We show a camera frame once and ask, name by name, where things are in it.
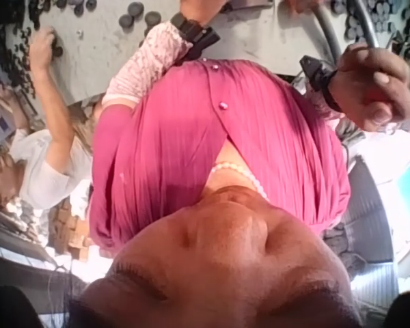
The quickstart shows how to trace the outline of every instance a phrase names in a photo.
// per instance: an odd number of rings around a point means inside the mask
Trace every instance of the nose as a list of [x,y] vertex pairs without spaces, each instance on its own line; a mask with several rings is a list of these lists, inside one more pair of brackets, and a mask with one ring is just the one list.
[[240,204],[221,204],[196,217],[196,251],[202,258],[226,266],[245,266],[263,256],[266,221]]

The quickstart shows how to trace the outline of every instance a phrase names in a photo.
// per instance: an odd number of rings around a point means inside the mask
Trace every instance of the pink shirt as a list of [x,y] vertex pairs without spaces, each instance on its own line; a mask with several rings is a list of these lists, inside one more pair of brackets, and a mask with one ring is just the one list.
[[350,196],[342,149],[298,91],[248,61],[172,68],[138,104],[109,107],[94,136],[92,238],[117,251],[199,200],[226,139],[271,203],[316,233]]

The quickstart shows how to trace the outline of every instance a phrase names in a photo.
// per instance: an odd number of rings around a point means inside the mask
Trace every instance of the gray table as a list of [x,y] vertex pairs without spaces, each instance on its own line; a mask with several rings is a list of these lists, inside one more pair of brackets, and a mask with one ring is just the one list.
[[[124,33],[118,19],[126,13],[131,0],[99,0],[94,12],[77,18],[71,7],[61,11],[52,7],[43,13],[41,25],[53,26],[60,37],[64,55],[56,59],[52,71],[67,104],[75,103],[106,90],[111,77],[138,49],[144,38],[146,24],[138,20],[130,33]],[[179,0],[142,0],[145,12],[159,11],[163,20],[178,11]],[[337,32],[340,46],[348,45],[343,35],[346,15],[334,16],[331,21]],[[393,18],[397,26],[403,23]],[[25,26],[32,26],[26,18]],[[241,10],[219,15],[213,27],[222,40],[205,52],[209,58],[250,59],[269,70],[296,75],[299,60],[304,55],[328,59],[329,50],[313,15],[292,16],[280,0],[271,9]],[[8,31],[8,46],[21,41]],[[79,39],[77,31],[83,32]],[[383,33],[381,45],[389,35]]]

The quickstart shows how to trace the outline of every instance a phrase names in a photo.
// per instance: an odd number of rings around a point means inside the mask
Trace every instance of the hose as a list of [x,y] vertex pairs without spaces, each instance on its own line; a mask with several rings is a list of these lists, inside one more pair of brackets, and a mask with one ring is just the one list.
[[380,44],[375,33],[374,25],[372,24],[368,11],[366,10],[366,6],[364,5],[362,0],[353,0],[353,2],[355,13],[357,14],[357,18],[360,21],[361,28],[363,29],[366,43],[370,48],[379,48]]
[[334,27],[327,16],[326,9],[323,5],[315,5],[313,8],[313,14],[317,18],[320,28],[327,39],[329,50],[333,56],[334,64],[337,65],[340,56],[342,55],[342,51],[340,50],[339,41],[337,39],[337,35],[334,31]]

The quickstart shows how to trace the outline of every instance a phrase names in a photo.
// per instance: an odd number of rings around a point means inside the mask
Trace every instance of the pink sleeve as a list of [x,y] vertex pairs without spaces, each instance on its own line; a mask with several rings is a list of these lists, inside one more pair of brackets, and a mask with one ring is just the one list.
[[323,98],[322,92],[316,92],[313,90],[312,86],[307,82],[306,84],[307,93],[305,97],[313,104],[314,108],[320,114],[320,116],[327,121],[327,124],[334,131],[340,122],[340,119],[344,117],[343,113],[338,113],[331,109]]
[[193,45],[184,41],[170,22],[154,27],[140,49],[111,80],[102,104],[125,98],[139,103],[167,70]]

